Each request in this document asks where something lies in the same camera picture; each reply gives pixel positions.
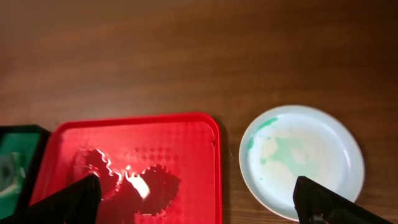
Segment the white plate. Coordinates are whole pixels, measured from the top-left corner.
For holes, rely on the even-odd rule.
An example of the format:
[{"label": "white plate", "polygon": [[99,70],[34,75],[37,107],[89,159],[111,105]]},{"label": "white plate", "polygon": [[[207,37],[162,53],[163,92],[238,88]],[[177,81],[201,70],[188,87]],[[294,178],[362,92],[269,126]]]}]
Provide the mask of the white plate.
[{"label": "white plate", "polygon": [[239,165],[255,198],[294,221],[298,176],[352,202],[364,182],[363,157],[354,137],[332,116],[307,106],[281,106],[258,116],[243,135]]}]

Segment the wooden table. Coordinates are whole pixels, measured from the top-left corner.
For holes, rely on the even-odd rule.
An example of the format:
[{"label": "wooden table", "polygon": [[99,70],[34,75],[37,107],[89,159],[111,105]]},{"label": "wooden table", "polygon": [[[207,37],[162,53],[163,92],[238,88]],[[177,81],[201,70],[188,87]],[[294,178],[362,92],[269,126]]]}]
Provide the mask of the wooden table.
[{"label": "wooden table", "polygon": [[289,223],[250,194],[240,139],[279,105],[361,146],[360,206],[398,222],[398,1],[2,0],[0,122],[204,111],[223,128],[224,223]]}]

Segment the green residue on plate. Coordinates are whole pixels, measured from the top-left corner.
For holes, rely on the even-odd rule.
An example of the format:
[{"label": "green residue on plate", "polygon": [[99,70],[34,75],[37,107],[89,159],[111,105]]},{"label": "green residue on plate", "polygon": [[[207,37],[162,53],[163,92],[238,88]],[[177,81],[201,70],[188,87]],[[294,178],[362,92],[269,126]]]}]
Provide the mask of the green residue on plate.
[{"label": "green residue on plate", "polygon": [[248,142],[248,150],[250,150],[252,147],[253,147],[253,145],[254,145],[254,137],[256,137],[256,134],[257,134],[257,132],[260,130],[260,129],[262,129],[262,128],[265,128],[266,126],[270,126],[273,122],[275,122],[275,121],[277,121],[278,120],[278,118],[271,118],[271,119],[268,119],[266,122],[264,122],[264,123],[262,123],[257,129],[256,129],[256,131],[253,133],[253,135],[250,137],[250,140],[249,140],[249,142]]},{"label": "green residue on plate", "polygon": [[260,164],[261,165],[265,165],[267,163],[267,159],[266,158],[261,158],[260,159]]},{"label": "green residue on plate", "polygon": [[[301,140],[276,137],[275,142],[278,147],[275,153],[269,157],[270,160],[283,163],[296,177],[303,174],[306,174],[308,177],[313,177],[318,173],[317,164],[315,161],[311,160],[307,153],[305,153]],[[303,158],[305,159],[304,163],[296,161],[294,158],[294,151],[303,155]]]}]

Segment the red tray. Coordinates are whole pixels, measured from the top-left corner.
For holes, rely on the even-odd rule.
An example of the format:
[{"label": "red tray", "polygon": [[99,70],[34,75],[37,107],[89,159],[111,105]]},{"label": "red tray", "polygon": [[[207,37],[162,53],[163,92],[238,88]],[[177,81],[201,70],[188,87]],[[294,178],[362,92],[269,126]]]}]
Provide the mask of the red tray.
[{"label": "red tray", "polygon": [[[177,194],[161,212],[152,215],[141,210],[131,212],[130,220],[124,220],[126,223],[222,223],[220,129],[207,114],[77,121],[61,125],[50,137],[30,204],[87,175],[76,174],[76,158],[96,149],[106,154],[105,160],[112,160],[109,167],[115,172],[124,170],[124,174],[133,172],[144,178],[145,173],[147,176],[150,173],[148,170],[153,172],[153,167],[161,166],[179,180]],[[131,167],[129,171],[126,171],[127,166]],[[123,207],[118,203],[113,206]],[[110,214],[110,217],[100,218],[99,213],[97,223],[121,223],[126,219]]]}]

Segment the plate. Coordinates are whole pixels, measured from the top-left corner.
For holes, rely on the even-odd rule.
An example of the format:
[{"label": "plate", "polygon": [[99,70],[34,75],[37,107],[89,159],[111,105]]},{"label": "plate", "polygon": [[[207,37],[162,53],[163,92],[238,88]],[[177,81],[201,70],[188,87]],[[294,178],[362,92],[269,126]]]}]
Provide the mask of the plate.
[{"label": "plate", "polygon": [[280,106],[258,116],[239,148],[243,179],[270,211],[298,221],[293,191],[304,175],[354,202],[364,182],[364,162],[352,134],[315,108]]}]

